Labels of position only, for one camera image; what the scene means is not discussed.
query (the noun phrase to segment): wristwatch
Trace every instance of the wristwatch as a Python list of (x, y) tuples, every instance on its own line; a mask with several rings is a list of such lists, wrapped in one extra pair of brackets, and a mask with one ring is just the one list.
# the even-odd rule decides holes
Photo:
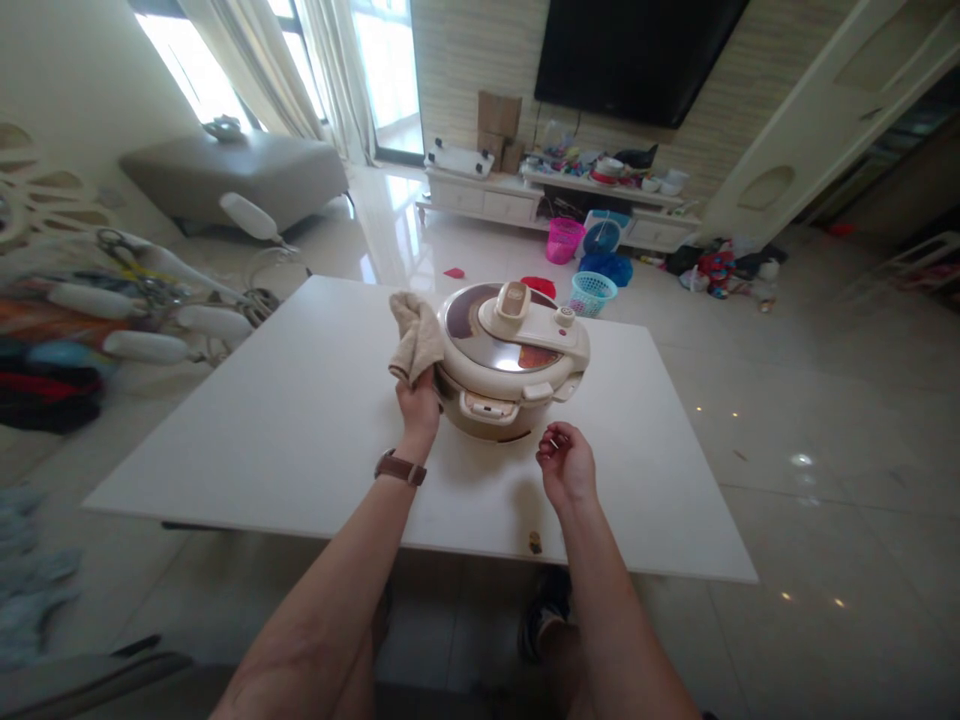
[(390, 448), (380, 456), (377, 469), (373, 471), (374, 479), (376, 479), (377, 475), (390, 475), (391, 477), (400, 478), (408, 485), (420, 487), (423, 484), (423, 479), (427, 476), (427, 469), (420, 465), (414, 465), (412, 462), (394, 457), (394, 450), (396, 450), (396, 448)]

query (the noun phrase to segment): drawer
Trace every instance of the drawer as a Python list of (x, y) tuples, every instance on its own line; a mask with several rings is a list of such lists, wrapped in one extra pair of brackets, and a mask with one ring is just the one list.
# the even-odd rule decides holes
[(633, 228), (627, 235), (624, 245), (647, 250), (673, 252), (680, 247), (680, 243), (690, 232), (684, 227), (661, 225), (660, 223), (638, 219), (633, 223)]
[(454, 183), (433, 183), (430, 185), (430, 199), (437, 205), (445, 205), (456, 210), (480, 212), (483, 210), (483, 190)]
[(483, 214), (490, 217), (529, 222), (533, 214), (533, 200), (516, 195), (485, 192), (483, 194)]

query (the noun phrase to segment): gray ottoman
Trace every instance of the gray ottoman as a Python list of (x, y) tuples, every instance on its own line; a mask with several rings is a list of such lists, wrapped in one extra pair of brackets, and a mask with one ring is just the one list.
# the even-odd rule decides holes
[(120, 167), (181, 229), (185, 220), (233, 225), (220, 208), (227, 192), (259, 205), (281, 232), (337, 195), (349, 198), (332, 145), (256, 130), (235, 143), (202, 132), (171, 140), (124, 155)]

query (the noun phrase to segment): curtain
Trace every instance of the curtain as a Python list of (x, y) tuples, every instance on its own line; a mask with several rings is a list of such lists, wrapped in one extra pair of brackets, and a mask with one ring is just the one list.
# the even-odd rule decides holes
[(230, 84), (267, 130), (322, 140), (320, 119), (267, 0), (179, 0)]
[(334, 144), (348, 160), (374, 165), (373, 109), (349, 0), (295, 4)]

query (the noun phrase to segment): scissors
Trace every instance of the scissors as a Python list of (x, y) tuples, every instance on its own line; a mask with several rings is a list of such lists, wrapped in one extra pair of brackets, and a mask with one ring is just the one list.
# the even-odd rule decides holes
[(136, 261), (134, 245), (122, 232), (113, 228), (100, 228), (96, 236), (97, 247), (120, 266), (124, 277), (133, 282), (137, 292), (143, 296), (151, 308), (169, 304), (172, 293), (166, 287), (167, 283), (154, 277), (149, 270)]

